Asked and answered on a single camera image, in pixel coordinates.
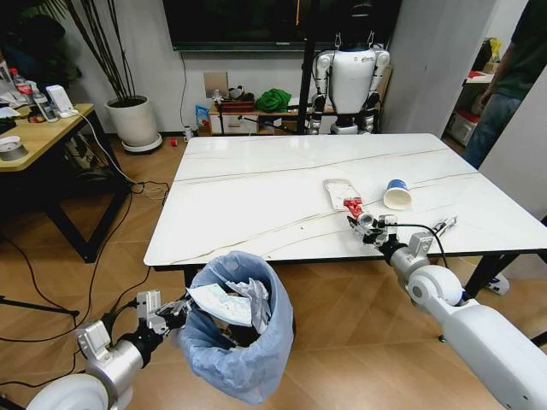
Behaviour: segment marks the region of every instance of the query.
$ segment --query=plastic bag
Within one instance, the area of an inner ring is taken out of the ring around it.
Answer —
[[[216,273],[235,283],[249,278],[264,283],[272,311],[268,328],[248,348],[230,351],[213,320],[193,309],[178,335],[179,346],[195,374],[231,397],[260,404],[279,387],[291,352],[291,301],[275,271],[258,256],[234,251],[216,258],[194,278],[191,288],[219,284],[227,289]]]

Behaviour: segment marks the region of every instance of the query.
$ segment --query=paper cup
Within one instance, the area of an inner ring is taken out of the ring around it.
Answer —
[[[406,183],[401,179],[392,179],[384,194],[384,205],[390,209],[402,211],[410,208],[411,203],[412,196]]]

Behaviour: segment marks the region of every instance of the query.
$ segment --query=television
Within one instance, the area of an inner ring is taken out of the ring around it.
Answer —
[[[386,47],[401,1],[321,0],[316,49],[332,49],[363,5],[371,10],[359,22],[365,41],[373,30],[374,42]],[[163,0],[163,7],[176,51],[303,51],[311,23],[311,0]]]

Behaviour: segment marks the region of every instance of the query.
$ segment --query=white wall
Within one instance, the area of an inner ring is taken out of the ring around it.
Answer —
[[[403,0],[391,46],[395,68],[385,102],[385,132],[441,135],[496,1]],[[181,130],[184,74],[182,61],[171,48],[162,1],[118,0],[116,4],[138,93],[152,101],[160,131]],[[112,132],[103,105],[114,97],[113,92],[71,19],[65,27],[71,56],[83,73],[69,94],[75,102],[95,103],[105,129]],[[185,53],[185,123],[194,126],[196,104],[209,105],[203,71],[228,71],[231,86],[244,85],[256,97],[272,87],[297,96],[302,58],[302,53]]]
[[[519,22],[522,11],[528,0],[498,0],[491,24],[486,31],[486,37],[496,37],[502,40],[500,57],[511,43],[511,37],[515,31],[516,24]]]
[[[179,55],[171,47],[162,0],[118,0],[116,5],[137,93],[152,101],[160,131],[180,131],[179,105],[184,71]],[[109,26],[106,15],[104,23]],[[207,29],[206,24],[203,19],[203,29]],[[64,26],[70,55],[83,73],[83,78],[71,86],[70,97],[75,103],[95,103],[106,131],[113,132],[103,105],[114,97],[114,93],[72,19],[68,18]],[[230,86],[243,85],[256,98],[274,87],[298,96],[302,58],[302,53],[185,53],[188,75],[183,110],[185,123],[195,127],[196,104],[210,104],[205,98],[203,71],[228,71]]]
[[[497,0],[404,1],[382,132],[440,137],[473,65]]]
[[[547,215],[546,105],[547,69],[480,167],[488,179],[539,220]],[[547,265],[535,255],[523,255],[506,273],[513,278],[544,278]]]

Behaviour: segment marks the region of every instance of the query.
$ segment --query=dark shirt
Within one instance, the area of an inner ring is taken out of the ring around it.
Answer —
[[[547,64],[547,0],[529,0],[511,38],[505,75],[494,92],[523,100]]]

